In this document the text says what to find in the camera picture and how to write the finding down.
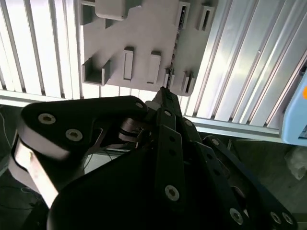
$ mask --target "robotic arm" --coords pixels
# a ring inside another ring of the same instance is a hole
[[[135,144],[84,175],[84,158]],[[47,229],[295,230],[291,213],[223,145],[201,140],[161,88],[26,106],[9,163],[50,208]]]

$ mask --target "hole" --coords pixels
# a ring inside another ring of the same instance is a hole
[[[240,216],[239,216],[237,213],[234,213],[234,217],[235,217],[236,219],[240,219]]]
[[[171,196],[175,196],[175,191],[173,189],[170,189],[168,192],[170,193]]]
[[[246,203],[245,195],[243,194],[243,192],[235,186],[232,186],[231,190],[233,191],[235,198],[238,201],[239,206],[242,208],[242,210],[246,209],[247,203]]]
[[[288,214],[283,212],[283,217],[285,218],[285,220],[289,223],[289,224],[293,224],[293,221],[291,220],[291,218],[288,216]]]
[[[170,149],[168,152],[169,152],[169,154],[171,154],[172,156],[175,156],[175,155],[176,155],[176,152],[173,151],[172,149]]]
[[[77,138],[78,137],[78,134],[76,132],[71,132],[69,133],[69,135],[71,135],[72,137],[74,138]]]
[[[206,11],[205,19],[203,20],[203,25],[202,25],[203,31],[206,30],[207,22],[208,22],[208,19],[209,19],[209,14],[210,14],[210,11]]]
[[[190,89],[190,86],[191,86],[191,82],[192,82],[192,72],[189,73],[189,80],[188,80],[188,84],[187,84],[187,87],[186,87],[186,93],[189,92],[189,89]]]
[[[273,220],[278,223],[281,224],[281,220],[279,219],[278,215],[274,212],[271,212],[271,217],[273,218]]]
[[[172,114],[171,114],[169,111],[167,111],[167,110],[165,110],[164,113],[165,113],[166,115],[168,115],[168,116],[171,116],[171,115],[172,115]]]
[[[43,120],[44,120],[44,121],[51,121],[51,117],[45,116],[45,117],[43,117]]]
[[[213,169],[213,172],[214,172],[214,174],[217,175],[217,176],[220,176],[220,175],[221,175],[220,172],[217,171],[216,169]]]
[[[143,105],[142,105],[141,103],[139,103],[139,102],[136,102],[135,105],[136,105],[137,107],[139,107],[139,108],[143,108]]]

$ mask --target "white louvered panel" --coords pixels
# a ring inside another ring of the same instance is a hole
[[[189,97],[182,96],[180,100],[180,108],[182,114],[185,114],[189,102]]]
[[[7,0],[6,6],[12,26],[25,91],[42,94],[27,12],[23,0]]]
[[[0,55],[0,76],[3,79],[3,81],[5,81],[6,89],[10,91],[14,91],[9,63],[6,59],[5,49],[3,46],[1,35],[0,35],[0,54],[1,54]]]
[[[241,47],[239,45],[237,53],[232,56],[233,67],[227,72],[228,82],[215,114],[216,120],[228,121],[230,119],[244,83],[249,78],[250,70],[257,63],[257,59],[263,51],[271,27],[275,24],[284,1],[260,0],[256,4],[254,12],[251,12],[249,16],[246,33],[241,35],[242,45]]]
[[[56,34],[59,46],[59,65],[62,76],[63,91],[65,98],[72,98],[71,88],[71,69],[68,50],[68,34],[66,30],[66,15],[64,13],[64,0],[54,0],[55,16],[56,16]]]
[[[289,44],[285,46],[285,52],[276,66],[276,71],[271,75],[267,88],[262,92],[259,104],[254,109],[254,114],[250,121],[251,125],[263,126],[265,124],[271,112],[267,108],[275,106],[293,70],[306,51],[306,49],[299,49],[298,47],[307,47],[307,39],[302,39],[302,37],[306,36],[307,31],[307,4],[296,23],[299,24],[299,27],[295,29],[293,37],[290,35],[291,41],[288,41]]]
[[[98,85],[82,84],[82,91],[85,99],[100,97]]]
[[[234,110],[233,122],[245,124],[248,121],[249,115],[258,101],[267,78],[280,54],[280,50],[283,48],[282,40],[284,35],[281,35],[281,33],[287,29],[284,26],[285,22],[290,20],[290,12],[295,12],[292,7],[293,1],[286,0],[272,30],[268,31],[270,33],[268,41],[266,41],[260,56],[255,60],[255,67],[252,69],[250,78],[247,79],[241,98],[237,102],[237,108]]]
[[[68,34],[68,49],[69,49],[69,61],[71,68],[71,86],[72,86],[72,97],[73,99],[80,99],[80,63],[79,63],[79,47],[78,47],[78,37],[79,28],[76,27],[76,21],[78,11],[75,11],[74,0],[65,0],[64,2],[64,12],[66,13],[66,26]]]
[[[119,95],[120,96],[129,96],[131,95],[131,89],[127,87],[120,87],[119,88]]]
[[[204,89],[197,117],[211,118],[218,97],[223,90],[228,68],[239,45],[254,1],[234,0],[228,14],[214,62],[207,68],[209,78]]]
[[[46,96],[61,97],[55,39],[48,0],[30,0]]]
[[[266,124],[268,128],[278,128],[280,126],[281,120],[283,118],[283,112],[286,110],[289,101],[292,98],[296,88],[298,87],[302,72],[301,69],[307,63],[307,50],[305,51],[302,59],[298,63],[296,69],[293,71],[290,80],[288,81],[287,85],[283,89],[281,96],[279,97],[276,105],[274,106]]]
[[[229,0],[219,0],[216,7],[212,28],[208,38],[207,46],[201,61],[199,73],[195,82],[195,87],[192,95],[190,96],[186,115],[193,116],[197,112],[202,94],[208,80],[207,68],[213,64],[213,56],[219,45],[221,35],[223,32],[224,24],[226,22],[228,12],[231,6]]]
[[[157,92],[140,90],[139,98],[143,102],[145,102],[145,101],[152,101],[156,94],[157,94]]]
[[[140,97],[140,90],[132,89],[131,90],[131,95],[135,96],[135,97]]]
[[[6,89],[10,91],[22,92],[10,37],[4,18],[5,12],[3,12],[3,9],[5,7],[2,8],[2,4],[4,5],[4,3],[0,2],[0,69],[3,74]]]
[[[105,85],[100,87],[101,97],[118,97],[119,87],[115,85]]]

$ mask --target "wire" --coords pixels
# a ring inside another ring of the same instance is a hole
[[[84,169],[88,166],[88,164],[90,163],[92,157],[93,157],[93,154],[90,156],[90,159],[88,160],[88,162],[87,162],[86,165],[84,166]]]
[[[23,193],[31,193],[31,190],[27,187],[21,188],[20,191],[22,191]]]
[[[8,145],[10,146],[10,149],[12,148],[12,145],[8,139],[8,136],[6,135],[6,131],[5,131],[5,119],[4,119],[4,116],[2,115],[2,113],[0,112],[0,116],[2,117],[2,124],[3,124],[3,132],[4,132],[4,136],[5,136],[5,139],[6,141],[8,142]]]

